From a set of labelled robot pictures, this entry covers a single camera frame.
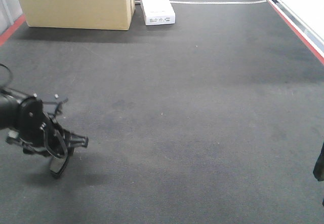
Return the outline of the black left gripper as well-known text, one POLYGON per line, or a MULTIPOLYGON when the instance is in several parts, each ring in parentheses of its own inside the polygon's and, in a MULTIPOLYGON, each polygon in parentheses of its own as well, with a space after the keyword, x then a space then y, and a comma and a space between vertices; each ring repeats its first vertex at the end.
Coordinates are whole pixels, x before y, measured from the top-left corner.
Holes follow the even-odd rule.
POLYGON ((23 148, 28 155, 66 158, 74 148, 88 146, 89 139, 64 129, 56 120, 67 97, 57 94, 42 100, 36 94, 5 94, 6 143, 23 148))

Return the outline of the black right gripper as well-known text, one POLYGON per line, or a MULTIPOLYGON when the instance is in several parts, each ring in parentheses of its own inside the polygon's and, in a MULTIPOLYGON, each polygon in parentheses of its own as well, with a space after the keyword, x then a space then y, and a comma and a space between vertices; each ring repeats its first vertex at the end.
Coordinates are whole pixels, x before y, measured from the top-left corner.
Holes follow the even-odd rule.
POLYGON ((321 148, 320 154, 313 168, 313 175, 318 181, 323 181, 323 149, 324 145, 321 148))

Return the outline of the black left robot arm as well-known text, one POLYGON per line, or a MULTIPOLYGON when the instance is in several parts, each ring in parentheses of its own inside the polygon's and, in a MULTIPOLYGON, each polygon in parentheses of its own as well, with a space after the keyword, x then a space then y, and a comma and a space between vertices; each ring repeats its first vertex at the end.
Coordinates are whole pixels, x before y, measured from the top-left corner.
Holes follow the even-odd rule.
POLYGON ((21 91, 1 89, 1 129, 9 129, 6 142, 23 148, 28 155, 63 159, 76 147, 88 147, 89 139, 64 129, 56 117, 67 97, 57 94, 39 98, 21 91))

